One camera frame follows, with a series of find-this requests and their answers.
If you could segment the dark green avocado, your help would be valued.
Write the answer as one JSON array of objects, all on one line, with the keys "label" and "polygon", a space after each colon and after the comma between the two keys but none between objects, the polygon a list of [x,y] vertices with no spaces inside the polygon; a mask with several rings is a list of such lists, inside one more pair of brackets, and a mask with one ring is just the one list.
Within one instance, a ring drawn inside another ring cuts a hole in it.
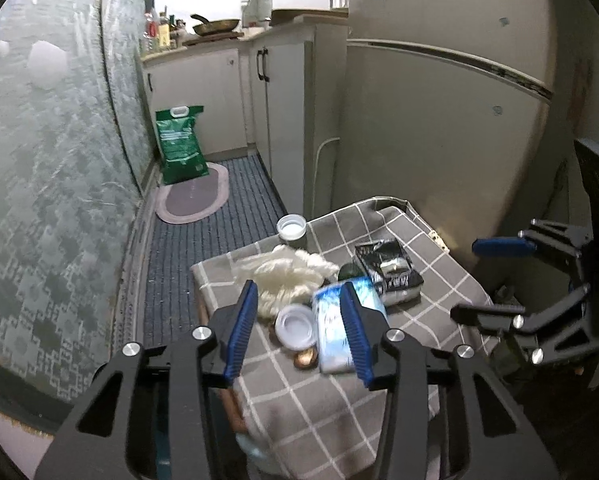
[{"label": "dark green avocado", "polygon": [[337,274],[337,279],[340,282],[351,280],[352,278],[361,278],[365,275],[365,271],[363,271],[360,266],[358,266],[354,262],[348,262],[341,266],[339,269],[339,274]]}]

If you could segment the grey checked tablecloth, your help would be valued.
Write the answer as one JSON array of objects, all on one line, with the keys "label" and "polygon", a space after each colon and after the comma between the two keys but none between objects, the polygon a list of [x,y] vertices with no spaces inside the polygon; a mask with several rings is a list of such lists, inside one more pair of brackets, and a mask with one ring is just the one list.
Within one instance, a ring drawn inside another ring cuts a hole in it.
[{"label": "grey checked tablecloth", "polygon": [[263,200],[228,205],[194,242],[205,255],[192,269],[204,316],[234,304],[247,281],[258,288],[245,361],[222,392],[220,412],[263,476],[347,479],[375,460],[385,396],[355,374],[339,313],[339,270],[364,244],[398,243],[419,284],[390,300],[356,278],[359,299],[390,326],[441,350],[493,348],[491,338],[450,316],[456,304],[485,304],[488,297],[405,200],[373,197],[309,221],[301,252],[280,240],[278,218],[278,208]]}]

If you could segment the brown walnut shell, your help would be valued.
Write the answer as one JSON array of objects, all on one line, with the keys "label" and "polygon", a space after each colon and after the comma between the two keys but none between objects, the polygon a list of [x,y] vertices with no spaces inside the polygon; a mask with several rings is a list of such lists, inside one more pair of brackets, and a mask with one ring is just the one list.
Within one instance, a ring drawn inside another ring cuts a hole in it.
[{"label": "brown walnut shell", "polygon": [[293,357],[293,364],[298,370],[312,370],[319,365],[319,352],[316,347],[299,351]]}]

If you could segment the oval pink grey mat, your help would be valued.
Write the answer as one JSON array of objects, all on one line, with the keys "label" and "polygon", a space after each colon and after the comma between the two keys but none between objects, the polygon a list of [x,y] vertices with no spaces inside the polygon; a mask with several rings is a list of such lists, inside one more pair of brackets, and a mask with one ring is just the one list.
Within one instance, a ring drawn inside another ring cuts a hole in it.
[{"label": "oval pink grey mat", "polygon": [[158,188],[155,212],[169,224],[181,226],[210,217],[228,200],[229,171],[225,166],[208,162],[208,174]]}]

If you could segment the white refrigerator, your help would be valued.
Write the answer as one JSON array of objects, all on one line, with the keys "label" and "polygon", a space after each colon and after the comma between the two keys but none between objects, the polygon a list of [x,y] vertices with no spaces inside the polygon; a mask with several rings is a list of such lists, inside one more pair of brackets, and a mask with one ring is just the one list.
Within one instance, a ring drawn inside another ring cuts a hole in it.
[{"label": "white refrigerator", "polygon": [[333,188],[410,202],[467,269],[537,217],[557,170],[563,0],[349,0]]}]

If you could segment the bottles on counter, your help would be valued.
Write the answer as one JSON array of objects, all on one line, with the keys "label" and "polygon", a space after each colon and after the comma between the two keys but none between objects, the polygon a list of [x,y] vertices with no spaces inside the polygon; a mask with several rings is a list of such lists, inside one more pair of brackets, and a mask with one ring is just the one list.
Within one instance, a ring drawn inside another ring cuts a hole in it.
[{"label": "bottles on counter", "polygon": [[141,39],[143,55],[178,49],[186,37],[185,21],[156,10],[144,13],[144,32]]}]

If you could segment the white kitchen cabinets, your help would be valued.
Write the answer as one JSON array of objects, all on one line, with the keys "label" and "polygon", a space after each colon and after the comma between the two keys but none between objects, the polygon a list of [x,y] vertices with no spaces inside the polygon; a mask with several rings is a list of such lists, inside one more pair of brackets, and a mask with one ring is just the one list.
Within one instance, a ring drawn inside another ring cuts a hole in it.
[{"label": "white kitchen cabinets", "polygon": [[258,34],[143,58],[150,111],[203,106],[197,137],[210,160],[257,155],[287,211],[333,206],[345,94],[347,20],[296,16]]}]

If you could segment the green rice bag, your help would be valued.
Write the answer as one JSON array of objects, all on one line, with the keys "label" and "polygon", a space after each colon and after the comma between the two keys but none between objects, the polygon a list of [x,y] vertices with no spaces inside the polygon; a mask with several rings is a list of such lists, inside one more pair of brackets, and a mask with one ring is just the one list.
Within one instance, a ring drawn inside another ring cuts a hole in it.
[{"label": "green rice bag", "polygon": [[209,174],[195,126],[203,105],[176,106],[155,113],[157,142],[162,154],[162,182],[173,185]]}]

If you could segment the frying pan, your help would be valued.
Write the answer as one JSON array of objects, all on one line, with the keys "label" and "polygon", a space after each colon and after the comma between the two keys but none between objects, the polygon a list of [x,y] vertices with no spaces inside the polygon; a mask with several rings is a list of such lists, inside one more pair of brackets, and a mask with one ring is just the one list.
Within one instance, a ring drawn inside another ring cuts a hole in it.
[{"label": "frying pan", "polygon": [[193,30],[200,37],[234,32],[237,29],[237,25],[240,24],[239,20],[211,21],[200,14],[191,14],[190,18],[197,22],[197,25],[193,26]]}]

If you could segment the white plastic lid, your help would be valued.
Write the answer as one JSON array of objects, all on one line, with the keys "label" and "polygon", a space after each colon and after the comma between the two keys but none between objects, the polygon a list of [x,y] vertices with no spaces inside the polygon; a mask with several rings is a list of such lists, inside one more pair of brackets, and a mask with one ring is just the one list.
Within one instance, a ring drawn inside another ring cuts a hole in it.
[{"label": "white plastic lid", "polygon": [[276,338],[290,351],[304,351],[314,346],[318,333],[313,310],[303,304],[289,304],[275,319]]}]

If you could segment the white plastic bag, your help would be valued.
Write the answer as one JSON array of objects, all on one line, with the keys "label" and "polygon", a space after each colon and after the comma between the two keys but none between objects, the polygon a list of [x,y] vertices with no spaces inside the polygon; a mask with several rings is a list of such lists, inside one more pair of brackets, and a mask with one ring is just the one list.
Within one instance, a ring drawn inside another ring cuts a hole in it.
[{"label": "white plastic bag", "polygon": [[258,318],[274,320],[290,304],[311,304],[313,294],[339,274],[339,266],[319,254],[278,245],[235,261],[232,272],[237,283],[257,285]]}]

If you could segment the black white snack wrapper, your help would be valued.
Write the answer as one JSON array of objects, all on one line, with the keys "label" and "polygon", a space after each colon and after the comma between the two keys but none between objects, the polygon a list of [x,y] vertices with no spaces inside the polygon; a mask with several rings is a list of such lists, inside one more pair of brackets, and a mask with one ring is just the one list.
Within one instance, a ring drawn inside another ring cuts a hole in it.
[{"label": "black white snack wrapper", "polygon": [[424,280],[399,240],[359,244],[355,255],[385,307],[403,304],[420,295]]}]

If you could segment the frosted glass sliding door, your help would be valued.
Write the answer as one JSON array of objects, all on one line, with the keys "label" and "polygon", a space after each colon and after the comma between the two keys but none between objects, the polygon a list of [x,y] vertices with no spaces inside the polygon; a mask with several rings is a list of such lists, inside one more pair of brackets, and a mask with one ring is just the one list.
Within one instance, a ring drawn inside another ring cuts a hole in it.
[{"label": "frosted glass sliding door", "polygon": [[53,432],[112,344],[154,141],[144,0],[0,7],[0,411]]}]

